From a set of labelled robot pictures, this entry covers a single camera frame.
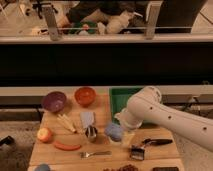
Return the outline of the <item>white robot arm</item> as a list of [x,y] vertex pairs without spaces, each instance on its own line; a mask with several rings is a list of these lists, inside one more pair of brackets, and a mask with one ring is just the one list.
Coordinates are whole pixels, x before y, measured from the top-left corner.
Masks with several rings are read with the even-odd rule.
[[213,152],[213,120],[163,105],[161,99],[157,87],[146,86],[127,100],[115,118],[125,131],[138,129],[146,120]]

